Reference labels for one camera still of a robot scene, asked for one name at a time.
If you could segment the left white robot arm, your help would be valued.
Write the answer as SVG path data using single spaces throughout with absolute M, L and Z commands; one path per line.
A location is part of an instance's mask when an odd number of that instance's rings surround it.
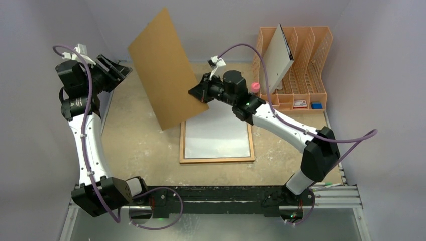
M 96 60 L 63 53 L 64 62 L 55 70 L 63 87 L 59 91 L 61 114 L 73 133 L 79 160 L 78 185 L 71 192 L 72 200 L 92 217 L 135 202 L 144 205 L 150 192 L 145 181 L 137 176 L 122 180 L 111 176 L 101 140 L 102 92 L 113 91 L 133 71 L 112 62 L 104 55 Z

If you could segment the plant photo print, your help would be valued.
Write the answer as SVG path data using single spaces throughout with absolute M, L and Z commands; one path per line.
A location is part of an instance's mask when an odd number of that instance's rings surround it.
M 185 158 L 248 157 L 247 123 L 231 106 L 214 100 L 209 110 L 186 120 Z

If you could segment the wooden picture frame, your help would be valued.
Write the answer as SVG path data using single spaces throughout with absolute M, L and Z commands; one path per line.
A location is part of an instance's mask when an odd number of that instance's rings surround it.
M 255 152 L 253 144 L 253 136 L 251 125 L 247 124 L 248 142 L 250 155 L 248 157 L 220 157 L 220 158 L 185 158 L 185 131 L 186 122 L 180 124 L 180 144 L 179 144 L 179 163 L 180 164 L 216 164 L 216 163 L 237 163 L 237 162 L 254 162 Z

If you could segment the brown backing board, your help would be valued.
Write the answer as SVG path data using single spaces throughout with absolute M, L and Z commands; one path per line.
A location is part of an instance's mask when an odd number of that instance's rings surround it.
M 198 82 L 167 8 L 146 25 L 128 52 L 162 130 L 209 109 L 188 93 Z

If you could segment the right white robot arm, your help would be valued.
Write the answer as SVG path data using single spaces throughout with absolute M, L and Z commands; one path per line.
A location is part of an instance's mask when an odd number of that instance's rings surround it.
M 275 134 L 302 153 L 300 169 L 283 186 L 282 198 L 288 204 L 295 204 L 304 190 L 321 182 L 341 156 L 330 128 L 310 127 L 275 110 L 248 90 L 239 71 L 226 71 L 222 78 L 206 73 L 188 94 L 201 103 L 217 100 L 230 105 L 237 119 Z

